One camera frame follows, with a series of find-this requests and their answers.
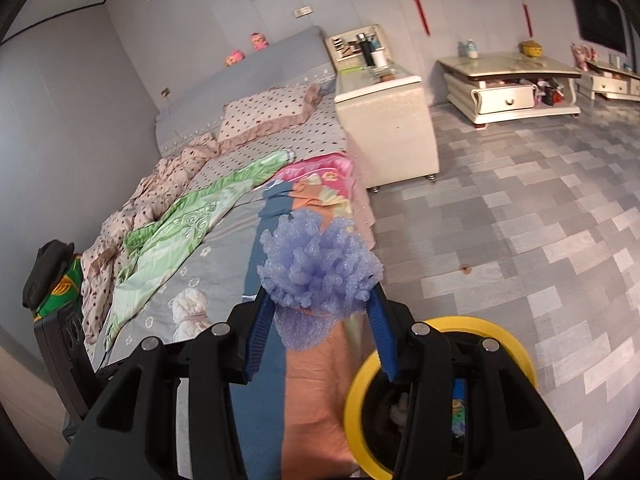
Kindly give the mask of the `purple foam net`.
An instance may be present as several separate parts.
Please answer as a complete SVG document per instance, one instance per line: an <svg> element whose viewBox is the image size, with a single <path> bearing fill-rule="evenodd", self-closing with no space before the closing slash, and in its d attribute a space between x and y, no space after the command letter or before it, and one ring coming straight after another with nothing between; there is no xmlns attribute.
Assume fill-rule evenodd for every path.
<svg viewBox="0 0 640 480"><path fill-rule="evenodd" d="M318 212L294 210L259 241L266 258L257 274L288 350L322 344L335 323L364 310L383 278L383 263L349 218L324 223Z"/></svg>

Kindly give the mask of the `green yellow snack bag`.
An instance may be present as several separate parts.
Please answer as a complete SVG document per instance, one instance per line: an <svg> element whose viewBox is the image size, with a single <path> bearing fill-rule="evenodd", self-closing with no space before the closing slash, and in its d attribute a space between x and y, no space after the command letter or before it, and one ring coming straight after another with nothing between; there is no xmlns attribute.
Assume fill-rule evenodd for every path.
<svg viewBox="0 0 640 480"><path fill-rule="evenodd" d="M464 401L462 399L452 400L451 431L456 438L462 438L466 435L465 415Z"/></svg>

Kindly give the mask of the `blue rubber glove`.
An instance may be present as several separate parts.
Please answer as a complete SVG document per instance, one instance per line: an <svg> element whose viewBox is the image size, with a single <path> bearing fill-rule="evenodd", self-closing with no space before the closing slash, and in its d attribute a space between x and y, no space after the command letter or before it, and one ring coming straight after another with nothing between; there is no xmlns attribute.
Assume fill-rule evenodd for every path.
<svg viewBox="0 0 640 480"><path fill-rule="evenodd" d="M454 380L454 386L452 387L452 400L463 402L466 398L466 382L462 378L456 378Z"/></svg>

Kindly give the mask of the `yellow rimmed trash bin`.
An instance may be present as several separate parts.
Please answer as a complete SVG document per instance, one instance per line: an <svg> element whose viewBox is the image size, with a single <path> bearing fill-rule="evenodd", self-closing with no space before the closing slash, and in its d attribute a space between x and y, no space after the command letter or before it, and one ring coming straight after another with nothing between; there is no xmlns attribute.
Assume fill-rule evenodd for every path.
<svg viewBox="0 0 640 480"><path fill-rule="evenodd" d="M418 348L419 363L416 381L409 387L404 440L396 453L393 468L387 468L375 456L364 431L364 423L370 419L366 406L371 399L372 386L378 376L384 375L377 353L372 353L362 364L349 389L344 413L347 442L360 468L372 479L390 479L396 470L407 470L410 458L418 456L413 445L432 444L434 455L439 458L444 458L450 450L446 432L452 423L454 380L450 344L445 340L447 334L494 338L526 378L536 382L532 358L524 346L499 325L470 316L443 316L425 324L430 328L426 335L410 335L410 341Z"/></svg>

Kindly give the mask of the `green bag with black cloth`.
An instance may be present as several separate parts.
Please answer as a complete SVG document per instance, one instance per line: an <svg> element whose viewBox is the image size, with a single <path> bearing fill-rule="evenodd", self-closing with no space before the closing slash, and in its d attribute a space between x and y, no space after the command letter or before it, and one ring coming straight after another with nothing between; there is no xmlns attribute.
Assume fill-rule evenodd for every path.
<svg viewBox="0 0 640 480"><path fill-rule="evenodd" d="M81 254L74 243L50 240L38 249L25 282L22 305L35 321L66 307L81 308Z"/></svg>

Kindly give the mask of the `green patterned quilt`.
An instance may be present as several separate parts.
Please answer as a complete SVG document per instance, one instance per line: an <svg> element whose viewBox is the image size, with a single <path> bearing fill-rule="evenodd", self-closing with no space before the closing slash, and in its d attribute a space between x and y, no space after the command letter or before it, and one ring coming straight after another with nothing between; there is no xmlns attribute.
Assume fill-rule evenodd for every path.
<svg viewBox="0 0 640 480"><path fill-rule="evenodd" d="M178 198L162 218L127 235L128 262L116 278L103 325L103 349L111 350L125 324L179 270L243 195L269 181L294 160L291 150L274 151L206 188Z"/></svg>

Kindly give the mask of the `grey blue orange bedspread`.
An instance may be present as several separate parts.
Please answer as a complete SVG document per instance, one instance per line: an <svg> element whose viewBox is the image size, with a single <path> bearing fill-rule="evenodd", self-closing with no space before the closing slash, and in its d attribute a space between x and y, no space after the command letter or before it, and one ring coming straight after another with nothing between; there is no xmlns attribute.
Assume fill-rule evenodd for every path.
<svg viewBox="0 0 640 480"><path fill-rule="evenodd" d="M176 273L122 326L107 347L96 343L99 367L125 359L147 336L165 344L192 339L255 298L257 267L265 261L260 237L281 217L308 208L323 221L357 219L368 198L329 172L295 181L274 180L244 194L214 225ZM363 316L356 313L318 330L305 328L296 347L270 328L259 370L231 389L236 428L252 479L338 479L357 465L349 451L343 414L363 353Z"/></svg>

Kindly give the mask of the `pink dotted quilt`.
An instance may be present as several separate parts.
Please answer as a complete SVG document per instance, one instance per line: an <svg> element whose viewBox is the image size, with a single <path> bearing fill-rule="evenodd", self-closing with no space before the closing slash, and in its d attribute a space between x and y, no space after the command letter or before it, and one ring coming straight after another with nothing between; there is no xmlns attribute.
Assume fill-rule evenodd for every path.
<svg viewBox="0 0 640 480"><path fill-rule="evenodd" d="M92 346L98 340L111 307L117 274L128 263L126 236L158 220L186 192L206 162L219 154L211 133L194 136L175 154L161 158L128 200L102 223L100 234L80 258L81 325L86 344Z"/></svg>

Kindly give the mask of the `dotted pink pillow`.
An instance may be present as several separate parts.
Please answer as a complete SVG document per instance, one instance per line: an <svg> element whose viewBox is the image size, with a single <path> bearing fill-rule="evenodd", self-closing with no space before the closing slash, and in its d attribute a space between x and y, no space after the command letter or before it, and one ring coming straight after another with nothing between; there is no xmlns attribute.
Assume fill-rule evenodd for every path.
<svg viewBox="0 0 640 480"><path fill-rule="evenodd" d="M318 84L276 87L224 107L217 143L221 154L284 129L303 125L322 99Z"/></svg>

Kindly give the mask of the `pink doll left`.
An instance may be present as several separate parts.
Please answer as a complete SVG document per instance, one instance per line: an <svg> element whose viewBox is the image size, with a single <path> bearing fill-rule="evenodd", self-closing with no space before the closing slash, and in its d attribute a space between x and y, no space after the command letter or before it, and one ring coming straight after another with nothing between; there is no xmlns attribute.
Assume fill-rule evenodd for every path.
<svg viewBox="0 0 640 480"><path fill-rule="evenodd" d="M234 50L231 54L229 54L224 60L224 65L229 67L239 62L242 62L245 58L245 54L241 50Z"/></svg>

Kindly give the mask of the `pink doll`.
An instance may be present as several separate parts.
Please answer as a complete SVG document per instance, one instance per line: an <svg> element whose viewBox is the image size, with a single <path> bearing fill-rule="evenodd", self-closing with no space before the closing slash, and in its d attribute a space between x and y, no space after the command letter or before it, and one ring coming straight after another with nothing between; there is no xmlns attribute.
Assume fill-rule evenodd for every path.
<svg viewBox="0 0 640 480"><path fill-rule="evenodd" d="M261 51L270 46L266 36L261 32L254 32L254 34L251 34L250 42L252 43L254 51Z"/></svg>
<svg viewBox="0 0 640 480"><path fill-rule="evenodd" d="M245 54L241 50L234 50L231 54L229 54L224 60L224 65L229 67L239 62L242 62L245 58Z"/></svg>

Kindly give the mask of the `white bedside cabinet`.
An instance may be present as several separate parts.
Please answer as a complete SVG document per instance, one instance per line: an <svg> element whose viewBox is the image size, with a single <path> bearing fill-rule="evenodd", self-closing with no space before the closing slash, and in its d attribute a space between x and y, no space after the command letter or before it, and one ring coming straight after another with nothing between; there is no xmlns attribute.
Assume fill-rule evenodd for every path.
<svg viewBox="0 0 640 480"><path fill-rule="evenodd" d="M370 41L374 67L364 62L358 32ZM376 192L416 178L434 182L439 157L422 77L396 62L382 27L326 37L326 48L336 71L337 118L363 186Z"/></svg>

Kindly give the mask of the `pink doll right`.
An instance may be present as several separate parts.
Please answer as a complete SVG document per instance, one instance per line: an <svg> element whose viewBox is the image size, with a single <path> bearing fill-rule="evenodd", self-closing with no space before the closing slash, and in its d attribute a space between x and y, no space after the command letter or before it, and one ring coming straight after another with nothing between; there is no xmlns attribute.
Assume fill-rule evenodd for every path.
<svg viewBox="0 0 640 480"><path fill-rule="evenodd" d="M250 42L252 43L254 51L261 51L270 46L266 36L261 32L254 32L254 34L251 34Z"/></svg>

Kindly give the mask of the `white coffee table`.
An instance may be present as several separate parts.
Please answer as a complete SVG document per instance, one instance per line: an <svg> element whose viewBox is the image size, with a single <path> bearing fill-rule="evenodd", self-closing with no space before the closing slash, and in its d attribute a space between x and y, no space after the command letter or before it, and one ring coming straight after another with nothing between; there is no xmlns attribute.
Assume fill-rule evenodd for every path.
<svg viewBox="0 0 640 480"><path fill-rule="evenodd" d="M489 53L441 58L447 100L477 128L496 122L580 114L580 73L553 58Z"/></svg>

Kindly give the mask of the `grey bed headboard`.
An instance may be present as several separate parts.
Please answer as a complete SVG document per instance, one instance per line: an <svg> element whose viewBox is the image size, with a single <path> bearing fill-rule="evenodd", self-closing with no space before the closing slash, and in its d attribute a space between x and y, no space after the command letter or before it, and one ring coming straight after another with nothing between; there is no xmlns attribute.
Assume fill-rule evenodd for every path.
<svg viewBox="0 0 640 480"><path fill-rule="evenodd" d="M158 150L163 157L175 155L194 136L216 130L231 101L296 84L318 84L331 92L335 77L322 29L311 26L171 98L155 118Z"/></svg>

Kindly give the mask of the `white tv stand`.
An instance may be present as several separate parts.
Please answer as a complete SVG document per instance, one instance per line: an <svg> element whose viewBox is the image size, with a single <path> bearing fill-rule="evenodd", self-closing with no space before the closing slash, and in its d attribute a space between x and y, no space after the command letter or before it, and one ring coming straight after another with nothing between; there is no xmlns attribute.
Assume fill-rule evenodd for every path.
<svg viewBox="0 0 640 480"><path fill-rule="evenodd" d="M594 101L596 96L607 100L640 101L640 76L632 70L621 70L608 63L587 61L587 70L578 80L578 92Z"/></svg>

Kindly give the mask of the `yellow toy on table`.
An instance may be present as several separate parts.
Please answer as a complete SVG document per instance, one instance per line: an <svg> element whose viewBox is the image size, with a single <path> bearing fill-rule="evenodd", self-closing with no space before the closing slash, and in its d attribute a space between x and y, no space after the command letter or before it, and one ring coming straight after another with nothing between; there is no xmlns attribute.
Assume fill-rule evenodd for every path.
<svg viewBox="0 0 640 480"><path fill-rule="evenodd" d="M522 41L518 48L521 54L528 58L541 58L544 55L542 45L533 39Z"/></svg>

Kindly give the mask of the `black thermos bottle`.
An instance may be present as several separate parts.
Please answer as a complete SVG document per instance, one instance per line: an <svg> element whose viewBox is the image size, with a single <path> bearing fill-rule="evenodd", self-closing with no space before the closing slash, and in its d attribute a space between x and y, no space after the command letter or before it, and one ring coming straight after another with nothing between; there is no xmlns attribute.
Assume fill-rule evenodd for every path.
<svg viewBox="0 0 640 480"><path fill-rule="evenodd" d="M356 41L364 62L366 62L366 65L369 67L374 67L375 62L372 55L372 48L367 35L364 32L358 32Z"/></svg>

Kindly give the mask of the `black wall television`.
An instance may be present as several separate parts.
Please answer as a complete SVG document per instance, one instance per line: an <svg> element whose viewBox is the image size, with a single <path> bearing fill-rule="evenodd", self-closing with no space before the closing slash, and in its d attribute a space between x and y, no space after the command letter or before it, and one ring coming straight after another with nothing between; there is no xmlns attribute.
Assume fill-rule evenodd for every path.
<svg viewBox="0 0 640 480"><path fill-rule="evenodd" d="M573 0L583 40L616 52L627 53L625 26L620 7L612 0Z"/></svg>

